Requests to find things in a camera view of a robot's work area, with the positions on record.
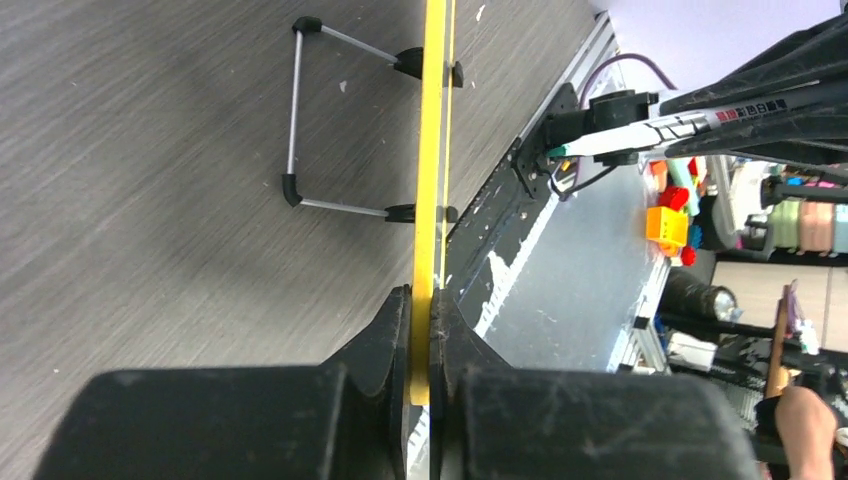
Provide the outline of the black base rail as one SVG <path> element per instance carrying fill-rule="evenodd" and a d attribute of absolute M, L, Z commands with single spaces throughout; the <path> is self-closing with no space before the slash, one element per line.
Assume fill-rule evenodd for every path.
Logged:
<path fill-rule="evenodd" d="M 577 108 L 578 94 L 572 83 L 554 88 L 541 105 L 541 114 L 508 146 L 448 234 L 446 288 L 466 289 L 481 268 L 488 250 L 497 243 L 499 231 L 522 205 L 536 200 L 539 182 L 531 180 L 529 175 L 542 151 L 539 129 L 547 116 Z"/>

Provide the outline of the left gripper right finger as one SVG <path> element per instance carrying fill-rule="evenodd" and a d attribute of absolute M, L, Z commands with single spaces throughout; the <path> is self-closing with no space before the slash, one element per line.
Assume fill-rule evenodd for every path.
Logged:
<path fill-rule="evenodd" d="M 756 479 L 723 393 L 693 376 L 519 369 L 437 293 L 433 479 Z"/>

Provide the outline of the yellow framed whiteboard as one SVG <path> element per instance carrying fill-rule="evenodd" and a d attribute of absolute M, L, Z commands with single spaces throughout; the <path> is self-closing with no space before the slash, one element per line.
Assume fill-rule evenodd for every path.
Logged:
<path fill-rule="evenodd" d="M 386 256 L 411 291 L 405 393 L 436 399 L 431 308 L 447 281 L 453 100 L 463 84 L 454 1 L 339 1 L 298 8 L 284 41 L 282 201 L 299 220 Z"/>

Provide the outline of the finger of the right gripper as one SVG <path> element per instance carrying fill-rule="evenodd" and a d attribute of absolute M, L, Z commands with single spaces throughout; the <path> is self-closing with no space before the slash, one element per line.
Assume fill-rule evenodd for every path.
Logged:
<path fill-rule="evenodd" d="M 741 153 L 813 165 L 847 161 L 845 116 L 788 116 L 743 122 L 682 140 L 665 150 L 670 158 Z"/>
<path fill-rule="evenodd" d="M 662 115 L 847 78 L 847 15 L 796 31 L 723 79 L 663 102 Z"/>

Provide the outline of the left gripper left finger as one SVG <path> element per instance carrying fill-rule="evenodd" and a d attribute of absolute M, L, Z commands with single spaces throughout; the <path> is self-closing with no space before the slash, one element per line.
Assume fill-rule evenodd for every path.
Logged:
<path fill-rule="evenodd" d="M 408 286 L 317 365 L 123 369 L 94 376 L 38 479 L 402 479 Z"/>

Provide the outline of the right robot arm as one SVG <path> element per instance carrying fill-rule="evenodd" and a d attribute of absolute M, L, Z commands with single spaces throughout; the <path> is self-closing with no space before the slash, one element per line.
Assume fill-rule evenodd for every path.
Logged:
<path fill-rule="evenodd" d="M 552 157 L 604 164 L 731 154 L 779 163 L 847 159 L 847 15 L 796 31 L 686 93 L 633 90 L 543 123 Z"/>

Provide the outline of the colourful toy blocks pile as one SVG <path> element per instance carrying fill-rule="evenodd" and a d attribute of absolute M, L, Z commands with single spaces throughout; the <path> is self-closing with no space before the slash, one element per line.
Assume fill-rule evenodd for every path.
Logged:
<path fill-rule="evenodd" d="M 658 196 L 656 205 L 646 211 L 645 237 L 673 266 L 691 267 L 697 261 L 703 237 L 702 229 L 693 221 L 706 192 L 706 160 L 655 160 L 649 168 Z"/>

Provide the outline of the green whiteboard marker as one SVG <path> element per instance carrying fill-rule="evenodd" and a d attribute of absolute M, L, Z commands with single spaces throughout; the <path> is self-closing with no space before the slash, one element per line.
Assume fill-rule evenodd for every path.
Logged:
<path fill-rule="evenodd" d="M 802 104 L 802 101 L 793 96 L 768 96 L 764 99 L 639 120 L 625 126 L 584 134 L 569 142 L 558 142 L 547 151 L 546 156 L 596 156 L 627 149 L 656 149 L 726 125 L 789 112 Z"/>

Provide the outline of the aluminium frame rail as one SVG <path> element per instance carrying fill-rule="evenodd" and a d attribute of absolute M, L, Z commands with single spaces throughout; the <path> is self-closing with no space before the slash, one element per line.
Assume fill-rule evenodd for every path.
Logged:
<path fill-rule="evenodd" d="M 614 29 L 606 12 L 595 20 L 595 25 L 572 54 L 565 57 L 569 63 L 559 72 L 554 84 L 547 88 L 518 137 L 526 140 L 533 135 L 539 122 L 548 114 L 580 109 L 580 97 L 592 72 L 618 49 Z"/>

